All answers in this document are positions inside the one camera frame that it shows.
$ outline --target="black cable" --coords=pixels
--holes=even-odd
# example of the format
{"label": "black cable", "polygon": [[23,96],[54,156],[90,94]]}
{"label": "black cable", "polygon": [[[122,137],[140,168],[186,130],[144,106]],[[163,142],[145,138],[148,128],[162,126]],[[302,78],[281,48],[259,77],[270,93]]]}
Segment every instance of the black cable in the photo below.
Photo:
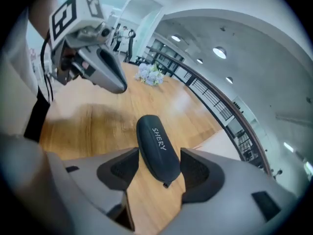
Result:
{"label": "black cable", "polygon": [[48,43],[48,41],[50,40],[50,32],[48,31],[47,36],[44,40],[43,46],[41,48],[41,52],[40,52],[40,62],[41,62],[41,66],[43,69],[43,73],[44,73],[44,79],[45,79],[45,86],[47,87],[47,91],[48,91],[48,103],[50,104],[50,93],[49,93],[49,88],[48,88],[48,84],[47,84],[47,80],[49,83],[49,87],[50,87],[50,91],[51,91],[51,98],[53,101],[53,90],[52,90],[52,86],[51,86],[51,82],[49,77],[47,76],[47,74],[45,73],[45,64],[44,64],[44,57],[45,57],[45,47]]}

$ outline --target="flower bouquet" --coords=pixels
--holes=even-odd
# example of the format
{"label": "flower bouquet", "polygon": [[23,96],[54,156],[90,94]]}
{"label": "flower bouquet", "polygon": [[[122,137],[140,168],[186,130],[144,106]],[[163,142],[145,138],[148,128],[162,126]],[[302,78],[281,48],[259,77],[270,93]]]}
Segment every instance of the flower bouquet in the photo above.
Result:
{"label": "flower bouquet", "polygon": [[154,65],[140,64],[139,71],[135,75],[136,80],[140,80],[142,83],[148,85],[161,84],[163,83],[163,78],[164,75],[157,68],[156,64]]}

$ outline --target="wooden handrail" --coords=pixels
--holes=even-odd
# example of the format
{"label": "wooden handrail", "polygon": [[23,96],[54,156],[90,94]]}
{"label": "wooden handrail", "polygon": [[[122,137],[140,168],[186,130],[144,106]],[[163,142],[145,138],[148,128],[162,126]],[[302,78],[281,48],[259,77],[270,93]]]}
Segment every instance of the wooden handrail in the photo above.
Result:
{"label": "wooden handrail", "polygon": [[221,90],[219,88],[217,88],[214,84],[212,84],[210,81],[208,81],[200,73],[198,73],[194,69],[190,68],[188,65],[186,65],[186,64],[176,60],[175,58],[173,58],[173,57],[171,57],[171,56],[169,56],[169,55],[159,51],[158,49],[155,49],[155,48],[152,48],[152,47],[147,47],[147,48],[150,49],[153,52],[156,52],[156,53],[166,57],[167,59],[173,61],[174,63],[176,63],[177,65],[179,65],[180,67],[182,67],[183,69],[188,71],[189,73],[193,74],[198,80],[203,81],[205,83],[205,85],[207,87],[209,87],[210,90],[212,92],[214,92],[215,95],[218,96],[220,100],[223,101],[223,103],[230,109],[232,114],[234,116],[236,116],[236,119],[238,120],[238,122],[240,122],[240,124],[242,124],[242,126],[250,134],[250,138],[253,139],[251,141],[253,141],[255,143],[256,148],[259,150],[260,155],[262,157],[262,160],[264,162],[264,166],[265,166],[264,170],[265,170],[265,172],[268,175],[271,175],[271,170],[270,170],[270,166],[269,166],[269,163],[268,163],[268,159],[266,158],[265,151],[263,150],[263,147],[262,147],[258,137],[256,136],[256,134],[255,134],[254,130],[252,129],[251,125],[249,124],[249,122],[246,120],[246,118],[240,112],[240,110],[233,104],[233,102],[223,92],[221,92]]}

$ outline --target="robotic arm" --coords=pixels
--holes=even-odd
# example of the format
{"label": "robotic arm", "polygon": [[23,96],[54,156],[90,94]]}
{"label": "robotic arm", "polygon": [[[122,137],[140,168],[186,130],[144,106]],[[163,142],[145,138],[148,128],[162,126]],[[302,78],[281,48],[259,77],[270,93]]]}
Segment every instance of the robotic arm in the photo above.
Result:
{"label": "robotic arm", "polygon": [[[53,76],[66,84],[78,75],[112,93],[123,93],[127,81],[120,61],[106,46],[111,28],[99,0],[67,0],[49,17]],[[66,49],[74,55],[64,56]]]}

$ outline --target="metal railing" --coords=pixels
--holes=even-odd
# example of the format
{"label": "metal railing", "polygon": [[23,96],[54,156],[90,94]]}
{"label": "metal railing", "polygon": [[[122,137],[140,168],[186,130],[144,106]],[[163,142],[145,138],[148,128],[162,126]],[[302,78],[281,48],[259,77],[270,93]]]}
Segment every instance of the metal railing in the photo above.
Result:
{"label": "metal railing", "polygon": [[[233,104],[229,98],[227,98],[216,86],[214,86],[210,81],[205,79],[197,71],[191,69],[189,66],[184,63],[174,59],[173,57],[168,56],[161,51],[154,49],[152,47],[147,47],[151,51],[155,52],[157,55],[149,55],[152,58],[152,64],[157,63],[159,69],[163,70],[164,73],[169,73],[171,76],[175,76],[178,80],[184,83],[194,94],[195,96],[205,105],[205,107],[210,111],[210,113],[215,117],[219,122],[221,127],[225,130],[228,137],[234,144],[235,148],[238,151],[238,154],[242,161],[249,162],[258,168],[262,169],[266,174],[271,175],[270,167],[268,160],[265,156],[265,152],[258,140],[256,134],[254,133],[252,127],[242,115],[240,110]],[[183,76],[178,76],[175,74],[175,70],[170,70],[166,65],[157,60],[157,56],[164,56],[165,58],[173,61],[177,64],[177,67],[182,68],[186,71],[186,74]],[[212,107],[209,107],[207,103],[203,100],[207,100],[210,104],[213,105],[213,108],[223,117],[224,121],[229,120],[234,116],[232,121],[237,121],[241,126],[241,131],[235,135],[230,132],[229,128],[225,126],[221,120],[216,116]]]}

